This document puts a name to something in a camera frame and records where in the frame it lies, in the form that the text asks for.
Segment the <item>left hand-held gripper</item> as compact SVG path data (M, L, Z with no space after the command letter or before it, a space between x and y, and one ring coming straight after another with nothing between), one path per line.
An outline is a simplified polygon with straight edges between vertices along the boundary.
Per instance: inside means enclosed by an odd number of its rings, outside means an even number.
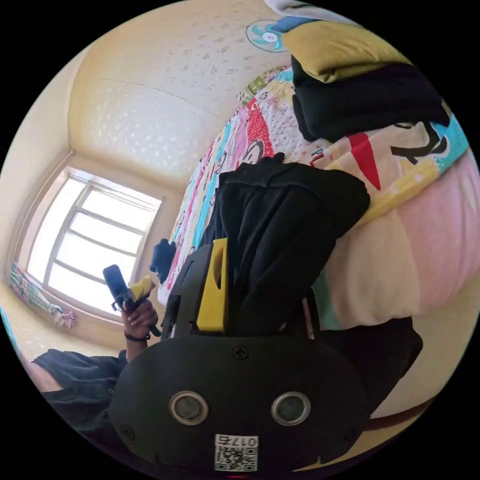
M144 276L138 284L133 284L129 290L125 290L117 294L114 298L111 307L114 311L119 311L122 315L122 310L131 311L134 310L144 300L149 300L151 290L155 288L155 283L149 275ZM157 327L151 328L150 336L160 337L161 331Z

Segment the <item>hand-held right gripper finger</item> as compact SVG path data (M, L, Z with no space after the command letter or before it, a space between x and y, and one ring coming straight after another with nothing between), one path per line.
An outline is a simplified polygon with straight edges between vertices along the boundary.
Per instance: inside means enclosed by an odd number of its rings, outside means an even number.
M213 241L196 326L200 333L225 333L228 317L228 239Z

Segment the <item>person's left hand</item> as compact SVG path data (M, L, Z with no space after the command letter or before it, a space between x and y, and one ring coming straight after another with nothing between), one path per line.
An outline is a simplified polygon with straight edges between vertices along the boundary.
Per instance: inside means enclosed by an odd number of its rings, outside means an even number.
M149 299L144 300L131 311L122 310L123 332L131 341L147 341L151 329L158 323L158 314Z

